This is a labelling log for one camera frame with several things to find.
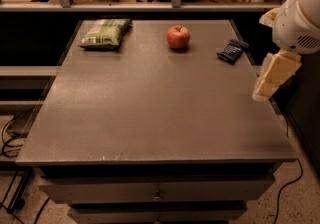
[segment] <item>table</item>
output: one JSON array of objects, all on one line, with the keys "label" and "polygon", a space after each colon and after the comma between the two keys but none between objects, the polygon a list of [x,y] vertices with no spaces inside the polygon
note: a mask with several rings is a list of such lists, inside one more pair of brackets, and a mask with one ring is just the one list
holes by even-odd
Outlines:
[{"label": "table", "polygon": [[[229,20],[134,20],[117,51],[85,51],[85,20],[17,159],[78,223],[228,221],[296,154],[251,93],[245,54],[217,58]],[[166,43],[189,28],[184,52]]]}]

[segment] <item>gray tabletop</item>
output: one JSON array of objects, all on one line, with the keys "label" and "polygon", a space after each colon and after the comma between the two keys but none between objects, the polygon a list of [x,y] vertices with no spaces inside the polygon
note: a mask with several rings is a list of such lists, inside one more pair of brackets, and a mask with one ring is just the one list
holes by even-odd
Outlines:
[{"label": "gray tabletop", "polygon": [[[185,53],[166,42],[189,28]],[[117,51],[85,51],[84,21],[17,159],[18,164],[195,163],[296,157],[269,103],[251,93],[246,55],[217,59],[229,21],[133,21]]]}]

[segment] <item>speckled floor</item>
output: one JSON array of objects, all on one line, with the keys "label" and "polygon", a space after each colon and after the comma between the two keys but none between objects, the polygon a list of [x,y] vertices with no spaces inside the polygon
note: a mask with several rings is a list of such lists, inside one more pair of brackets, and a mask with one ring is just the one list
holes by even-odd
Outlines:
[{"label": "speckled floor", "polygon": [[[283,129],[287,129],[286,122],[279,115],[279,122]],[[302,178],[290,186],[286,187],[280,197],[280,208],[278,216],[278,224],[311,224],[320,221],[320,180],[315,173],[312,164],[302,149],[299,139],[295,135],[292,127],[288,128],[288,139],[295,148],[299,160],[303,167]],[[2,200],[13,176],[13,172],[0,171],[0,200]],[[238,220],[230,221],[230,224],[264,224],[274,223],[277,196],[281,187],[296,179],[300,175],[299,163],[284,163],[275,173],[276,182],[260,197],[259,200],[249,201],[247,203],[248,211],[244,213]],[[16,210],[14,214],[25,224],[33,224],[36,216],[46,201],[47,196],[37,187],[37,176],[33,176],[27,186],[22,199],[25,205],[21,210]],[[11,193],[9,194],[4,205],[7,206],[12,197],[13,190],[17,186],[14,183]],[[67,216],[68,206],[55,204],[49,201],[45,206],[38,224],[75,224]],[[7,214],[5,209],[0,210],[1,224],[18,224],[21,223],[12,215]]]}]

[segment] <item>white robot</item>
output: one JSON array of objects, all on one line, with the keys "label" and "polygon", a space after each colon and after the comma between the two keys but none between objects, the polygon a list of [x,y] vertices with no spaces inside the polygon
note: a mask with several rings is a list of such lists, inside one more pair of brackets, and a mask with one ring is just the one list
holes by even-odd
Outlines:
[{"label": "white robot", "polygon": [[301,66],[302,54],[320,51],[320,0],[287,0],[263,15],[260,23],[270,26],[272,40],[280,47],[264,59],[252,98],[268,100]]}]

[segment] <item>red apple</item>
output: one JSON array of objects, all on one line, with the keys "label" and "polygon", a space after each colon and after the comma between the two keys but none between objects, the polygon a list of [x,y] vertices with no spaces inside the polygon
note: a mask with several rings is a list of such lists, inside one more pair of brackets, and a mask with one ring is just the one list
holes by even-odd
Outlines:
[{"label": "red apple", "polygon": [[167,31],[167,41],[172,49],[183,49],[190,41],[190,32],[184,26],[174,25]]}]

